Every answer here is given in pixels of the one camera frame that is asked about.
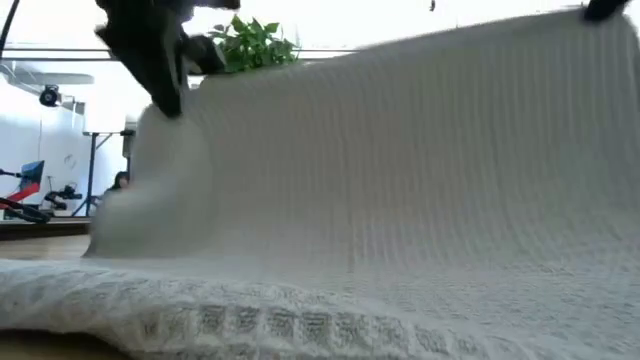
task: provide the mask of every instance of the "white wall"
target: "white wall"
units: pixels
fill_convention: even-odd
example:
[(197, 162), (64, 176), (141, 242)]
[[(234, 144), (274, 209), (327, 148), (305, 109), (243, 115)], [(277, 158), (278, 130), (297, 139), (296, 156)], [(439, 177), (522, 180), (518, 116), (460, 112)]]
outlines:
[[(89, 174), (90, 139), (83, 136), (85, 119), (61, 109), (41, 106), (36, 96), (10, 86), (0, 79), (0, 168), (19, 171), (28, 162), (44, 160), (41, 192), (25, 200), (40, 203), (50, 191), (77, 184), (86, 194)], [(114, 136), (96, 153), (94, 194), (101, 194), (113, 182), (115, 173), (126, 168), (121, 156), (120, 136)], [(16, 190), (18, 181), (0, 177), (0, 195)]]

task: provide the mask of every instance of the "black camera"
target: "black camera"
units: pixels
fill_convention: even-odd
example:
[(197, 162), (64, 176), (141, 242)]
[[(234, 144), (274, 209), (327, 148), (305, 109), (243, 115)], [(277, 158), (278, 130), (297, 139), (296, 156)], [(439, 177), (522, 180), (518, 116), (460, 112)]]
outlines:
[(45, 85), (44, 91), (40, 94), (40, 104), (46, 107), (58, 106), (62, 100), (58, 89), (58, 85)]

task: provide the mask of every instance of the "potted plant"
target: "potted plant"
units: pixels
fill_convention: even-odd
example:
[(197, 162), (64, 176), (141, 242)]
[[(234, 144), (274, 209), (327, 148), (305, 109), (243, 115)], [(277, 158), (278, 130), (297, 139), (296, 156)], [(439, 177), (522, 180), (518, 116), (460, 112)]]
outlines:
[(226, 72), (233, 74), (298, 60), (294, 44), (276, 36), (279, 27), (279, 23), (262, 26), (255, 18), (246, 23), (234, 16), (230, 25), (217, 25), (208, 35), (225, 56)]

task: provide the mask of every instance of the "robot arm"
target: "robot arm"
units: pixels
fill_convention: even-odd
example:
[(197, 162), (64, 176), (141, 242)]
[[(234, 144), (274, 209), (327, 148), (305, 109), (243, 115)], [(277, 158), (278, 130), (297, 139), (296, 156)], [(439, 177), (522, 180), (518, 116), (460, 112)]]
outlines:
[(182, 29), (195, 6), (238, 9), (240, 0), (96, 0), (108, 17), (96, 34), (151, 95), (169, 118), (181, 114), (186, 86), (185, 57), (204, 74), (223, 72), (224, 57), (212, 41), (194, 39)]

